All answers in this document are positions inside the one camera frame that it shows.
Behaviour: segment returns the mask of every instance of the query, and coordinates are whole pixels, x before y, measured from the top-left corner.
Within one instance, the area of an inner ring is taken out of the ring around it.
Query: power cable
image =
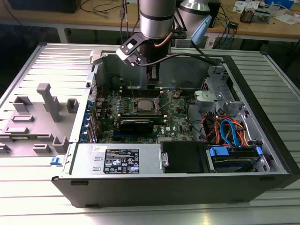
[[[8,13],[11,15],[11,17],[16,20],[18,22],[18,24],[20,24],[21,26],[23,26],[23,24],[12,14],[12,12],[9,10],[8,6],[5,4],[5,0],[3,1],[3,5],[5,7],[5,9],[8,11]]]
[[[157,60],[155,62],[151,62],[151,63],[146,63],[146,64],[140,64],[138,63],[137,65],[140,66],[140,67],[148,67],[148,66],[153,66],[153,65],[156,65],[158,63],[161,63],[163,61],[166,61],[168,59],[171,59],[171,58],[174,58],[174,57],[177,57],[177,56],[188,56],[188,57],[192,57],[192,58],[195,58],[195,59],[198,59],[198,60],[201,60],[203,62],[206,62],[208,64],[211,64],[211,65],[215,65],[215,63],[212,64],[211,60],[207,60],[206,58],[203,58],[199,55],[195,55],[195,54],[190,54],[190,53],[175,53],[175,54],[171,54],[171,55],[168,55],[160,60]]]
[[[134,31],[135,31],[139,21],[140,21],[140,0],[137,0],[137,20],[136,20],[135,26],[132,29],[131,36],[133,36]]]
[[[127,0],[125,0],[125,19],[126,19],[126,31],[127,31],[127,39],[129,39],[129,31],[128,31],[128,11],[127,11]]]

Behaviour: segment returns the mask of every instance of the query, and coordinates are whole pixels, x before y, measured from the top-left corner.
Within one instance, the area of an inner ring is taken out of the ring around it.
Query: blue latch
[[[88,119],[90,117],[90,114],[88,114],[87,112],[84,114],[84,118]]]
[[[86,139],[86,135],[85,134],[79,134],[79,138],[81,138],[81,139]]]
[[[53,157],[50,165],[61,165],[59,157]]]
[[[83,124],[84,124],[84,125],[88,125],[89,122],[88,122],[87,120],[83,120]]]
[[[256,147],[256,151],[257,151],[259,156],[263,155],[263,150],[261,149],[261,147]]]
[[[87,106],[88,106],[88,107],[92,107],[92,106],[93,106],[93,102],[88,100]]]
[[[223,146],[215,146],[210,149],[210,156],[229,156],[228,149]]]

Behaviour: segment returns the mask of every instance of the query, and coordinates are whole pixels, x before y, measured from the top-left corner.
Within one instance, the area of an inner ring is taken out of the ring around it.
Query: power supply label
[[[105,151],[104,173],[139,173],[138,149],[107,149]]]

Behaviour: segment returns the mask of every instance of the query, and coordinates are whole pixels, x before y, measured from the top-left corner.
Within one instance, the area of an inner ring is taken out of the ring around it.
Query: green circuit board
[[[164,93],[159,100],[149,97],[122,97],[109,94],[102,99],[101,111],[98,110],[98,123],[101,127],[99,143],[159,143],[160,141],[191,141],[193,134],[185,116],[185,97],[173,97],[174,91]],[[150,112],[150,102],[162,107],[156,114]],[[116,135],[121,120],[151,120],[153,132],[146,135]]]

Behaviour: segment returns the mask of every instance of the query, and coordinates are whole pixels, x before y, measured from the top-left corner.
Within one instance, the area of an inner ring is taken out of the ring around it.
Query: blue cable
[[[230,143],[229,140],[226,139],[225,135],[224,135],[224,131],[223,131],[223,126],[224,124],[228,122],[230,127],[231,127],[231,130],[232,130],[232,136],[233,136],[233,140],[234,140],[234,144],[235,146],[240,146],[240,141],[238,139],[238,137],[236,136],[236,133],[235,133],[235,127],[234,127],[234,124],[230,121],[230,120],[223,120],[220,124],[220,133],[221,133],[221,137],[223,138],[223,140],[229,145],[229,147],[231,148],[232,147],[232,144]]]
[[[221,49],[224,49],[225,45],[227,44],[228,41],[228,36],[229,36],[229,29],[228,29],[228,25],[226,23],[226,21],[222,18],[220,18],[220,20],[225,24],[226,26],[226,39],[225,39],[225,43],[222,45]]]

